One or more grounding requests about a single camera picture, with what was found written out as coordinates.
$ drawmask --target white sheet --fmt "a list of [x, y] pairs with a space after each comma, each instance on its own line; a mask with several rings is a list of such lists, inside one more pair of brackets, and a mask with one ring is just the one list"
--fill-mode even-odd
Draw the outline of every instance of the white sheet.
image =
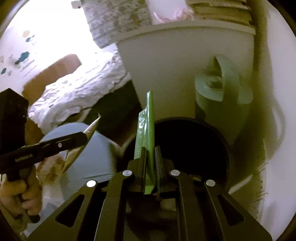
[[28, 116], [47, 134], [70, 115], [92, 107], [130, 79], [119, 53], [105, 53], [103, 62], [83, 64], [74, 73], [46, 86], [41, 98], [29, 108]]

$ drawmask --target hand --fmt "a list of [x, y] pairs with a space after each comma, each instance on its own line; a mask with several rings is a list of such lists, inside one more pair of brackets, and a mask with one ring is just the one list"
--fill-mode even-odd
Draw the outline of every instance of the hand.
[[[22, 214], [24, 209], [28, 210], [28, 215], [37, 215], [42, 206], [42, 191], [39, 186], [34, 166], [27, 183], [23, 180], [14, 182], [5, 180], [0, 187], [0, 201], [14, 217]], [[25, 200], [23, 203], [17, 197], [18, 194], [22, 194], [22, 198]]]

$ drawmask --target tan surface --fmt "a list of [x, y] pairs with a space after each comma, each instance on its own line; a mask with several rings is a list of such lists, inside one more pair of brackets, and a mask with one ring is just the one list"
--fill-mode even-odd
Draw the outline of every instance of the tan surface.
[[[33, 104], [41, 97], [47, 85], [56, 82], [67, 74], [73, 73], [80, 65], [81, 62], [75, 54], [63, 57], [25, 84], [23, 96], [29, 101], [29, 105]], [[40, 128], [28, 119], [25, 129], [26, 144], [36, 144], [43, 136]]]

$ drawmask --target gray textured surface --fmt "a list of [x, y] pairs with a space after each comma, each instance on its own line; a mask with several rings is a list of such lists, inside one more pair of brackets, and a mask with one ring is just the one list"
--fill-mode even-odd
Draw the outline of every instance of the gray textured surface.
[[120, 33], [151, 25], [145, 0], [82, 0], [95, 43], [104, 48]]

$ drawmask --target black handle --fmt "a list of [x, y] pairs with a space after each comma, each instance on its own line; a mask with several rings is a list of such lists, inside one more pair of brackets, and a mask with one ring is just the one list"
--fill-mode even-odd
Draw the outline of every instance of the black handle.
[[[26, 169], [20, 170], [19, 172], [7, 173], [7, 181], [14, 182], [14, 181], [17, 181], [17, 180], [27, 180], [31, 170], [32, 170], [32, 167], [28, 167]], [[18, 197], [19, 197], [21, 203], [23, 203], [25, 201], [22, 198], [21, 194], [19, 194]], [[39, 215], [30, 216], [30, 215], [28, 215], [27, 210], [26, 210], [26, 214], [27, 214], [29, 220], [31, 221], [31, 223], [38, 223], [40, 221], [40, 216]]]

